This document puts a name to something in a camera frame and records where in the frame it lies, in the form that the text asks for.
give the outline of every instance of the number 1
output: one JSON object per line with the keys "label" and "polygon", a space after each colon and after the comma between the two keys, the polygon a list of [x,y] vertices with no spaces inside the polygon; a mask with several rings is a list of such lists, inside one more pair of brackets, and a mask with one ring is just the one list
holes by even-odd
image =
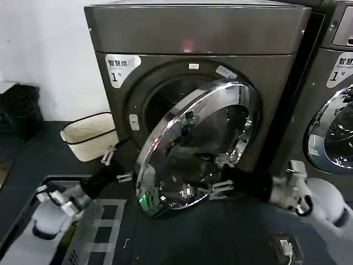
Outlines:
{"label": "number 1", "polygon": [[111,73],[113,75],[113,81],[114,82],[117,82],[116,78],[115,78],[115,74],[114,73]]}
{"label": "number 1", "polygon": [[338,72],[334,72],[334,73],[335,73],[335,75],[333,76],[333,78],[330,81],[337,81],[336,77],[338,75]]}

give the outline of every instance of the washing machine door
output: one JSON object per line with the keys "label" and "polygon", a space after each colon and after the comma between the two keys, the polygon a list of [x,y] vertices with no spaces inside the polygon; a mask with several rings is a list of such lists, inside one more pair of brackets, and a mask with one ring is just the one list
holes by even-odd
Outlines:
{"label": "washing machine door", "polygon": [[309,160],[322,171],[352,174],[353,85],[337,91],[308,127],[304,141]]}
{"label": "washing machine door", "polygon": [[[259,110],[257,91],[233,79],[208,83],[182,99],[154,128],[138,157],[141,208],[157,216],[206,198],[207,188],[221,180],[222,164],[236,165],[243,156]],[[219,163],[204,154],[218,157]]]}

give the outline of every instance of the gray washing machine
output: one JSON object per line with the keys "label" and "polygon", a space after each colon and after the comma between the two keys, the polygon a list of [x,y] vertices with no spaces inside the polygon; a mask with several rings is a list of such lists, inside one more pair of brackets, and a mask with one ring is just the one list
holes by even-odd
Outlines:
{"label": "gray washing machine", "polygon": [[[118,137],[132,142],[125,154],[137,158],[154,127],[185,96],[229,79],[254,87],[259,97],[259,120],[239,162],[253,170],[310,12],[264,0],[119,1],[86,7]],[[212,138],[221,130],[204,131],[204,138]]]}
{"label": "gray washing machine", "polygon": [[317,49],[304,73],[270,172],[285,174],[290,159],[306,163],[309,177],[325,179],[353,200],[353,2],[316,7],[326,16]]}

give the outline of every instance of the white sticker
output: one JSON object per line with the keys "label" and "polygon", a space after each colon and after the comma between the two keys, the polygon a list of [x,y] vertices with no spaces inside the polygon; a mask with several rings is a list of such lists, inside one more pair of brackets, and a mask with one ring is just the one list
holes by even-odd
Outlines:
{"label": "white sticker", "polygon": [[333,88],[353,74],[353,52],[343,52],[332,69],[326,86]]}
{"label": "white sticker", "polygon": [[200,65],[198,63],[190,63],[189,69],[198,70]]}
{"label": "white sticker", "polygon": [[105,62],[111,85],[120,88],[129,74],[141,64],[141,58],[130,54],[107,54]]}
{"label": "white sticker", "polygon": [[236,73],[233,73],[231,70],[225,68],[222,65],[218,66],[216,73],[228,79],[236,79],[238,76]]}

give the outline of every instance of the white basket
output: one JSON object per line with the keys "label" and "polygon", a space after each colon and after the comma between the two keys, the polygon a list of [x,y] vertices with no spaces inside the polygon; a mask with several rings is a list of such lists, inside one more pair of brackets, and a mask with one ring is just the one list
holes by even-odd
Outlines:
{"label": "white basket", "polygon": [[109,112],[73,121],[60,135],[82,162],[104,155],[109,146],[118,143],[113,116]]}

